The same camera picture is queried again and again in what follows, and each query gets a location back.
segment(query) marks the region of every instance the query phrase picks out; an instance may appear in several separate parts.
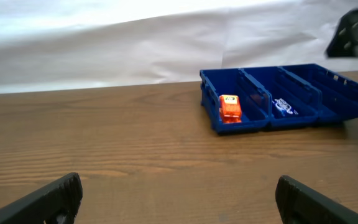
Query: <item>black object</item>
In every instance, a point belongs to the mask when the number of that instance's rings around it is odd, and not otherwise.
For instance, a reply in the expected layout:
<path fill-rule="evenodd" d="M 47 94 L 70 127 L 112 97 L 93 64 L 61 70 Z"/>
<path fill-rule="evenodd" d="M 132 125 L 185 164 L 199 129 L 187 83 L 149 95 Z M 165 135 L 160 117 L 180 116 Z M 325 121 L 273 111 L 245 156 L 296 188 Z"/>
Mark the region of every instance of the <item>black object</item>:
<path fill-rule="evenodd" d="M 358 57 L 358 9 L 341 17 L 326 53 L 328 57 Z"/>
<path fill-rule="evenodd" d="M 77 173 L 0 209 L 0 223 L 72 224 L 82 199 Z M 284 224 L 358 224 L 358 214 L 289 176 L 281 176 L 276 202 Z"/>
<path fill-rule="evenodd" d="M 80 176 L 70 173 L 0 209 L 0 223 L 71 224 L 82 199 Z"/>
<path fill-rule="evenodd" d="M 358 224 L 356 212 L 286 175 L 278 180 L 276 202 L 285 224 Z"/>

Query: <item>orange snack package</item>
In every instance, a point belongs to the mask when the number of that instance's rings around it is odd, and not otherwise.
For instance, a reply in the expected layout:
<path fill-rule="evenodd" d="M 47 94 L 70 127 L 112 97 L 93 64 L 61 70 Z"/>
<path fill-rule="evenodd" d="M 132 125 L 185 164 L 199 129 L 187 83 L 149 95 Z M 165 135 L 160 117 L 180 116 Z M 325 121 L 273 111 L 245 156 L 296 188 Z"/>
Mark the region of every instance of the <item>orange snack package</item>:
<path fill-rule="evenodd" d="M 240 123 L 242 111 L 239 97 L 236 95 L 221 95 L 219 100 L 221 102 L 219 114 L 223 123 Z"/>

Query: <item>blue package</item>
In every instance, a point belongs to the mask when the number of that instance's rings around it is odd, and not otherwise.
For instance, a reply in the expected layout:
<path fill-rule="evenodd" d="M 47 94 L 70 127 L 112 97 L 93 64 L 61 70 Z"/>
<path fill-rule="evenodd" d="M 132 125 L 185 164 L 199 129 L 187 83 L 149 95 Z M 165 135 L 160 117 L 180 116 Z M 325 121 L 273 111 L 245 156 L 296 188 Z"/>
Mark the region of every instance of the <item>blue package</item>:
<path fill-rule="evenodd" d="M 293 117 L 298 116 L 299 113 L 294 110 L 291 105 L 289 105 L 283 99 L 274 99 L 273 103 L 273 113 L 274 115 L 278 115 L 279 117 L 286 118 L 286 117 Z"/>

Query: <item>white sheet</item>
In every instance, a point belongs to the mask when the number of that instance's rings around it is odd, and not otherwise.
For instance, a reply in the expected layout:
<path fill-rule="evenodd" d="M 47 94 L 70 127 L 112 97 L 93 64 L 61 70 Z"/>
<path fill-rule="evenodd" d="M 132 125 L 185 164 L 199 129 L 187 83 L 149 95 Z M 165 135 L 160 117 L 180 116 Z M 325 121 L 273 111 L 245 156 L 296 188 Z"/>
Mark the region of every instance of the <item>white sheet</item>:
<path fill-rule="evenodd" d="M 199 80 L 206 68 L 327 59 L 352 0 L 1 1 L 0 93 Z"/>

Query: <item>wooden tabletop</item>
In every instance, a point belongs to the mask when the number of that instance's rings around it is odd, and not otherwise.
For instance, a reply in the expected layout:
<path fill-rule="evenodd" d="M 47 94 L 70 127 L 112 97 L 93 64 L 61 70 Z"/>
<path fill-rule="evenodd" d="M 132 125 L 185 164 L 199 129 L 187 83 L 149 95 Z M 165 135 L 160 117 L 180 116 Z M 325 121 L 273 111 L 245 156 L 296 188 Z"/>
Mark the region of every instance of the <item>wooden tabletop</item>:
<path fill-rule="evenodd" d="M 0 208 L 78 172 L 77 224 L 281 223 L 287 174 L 358 212 L 358 119 L 218 136 L 200 99 L 199 82 L 0 95 Z"/>

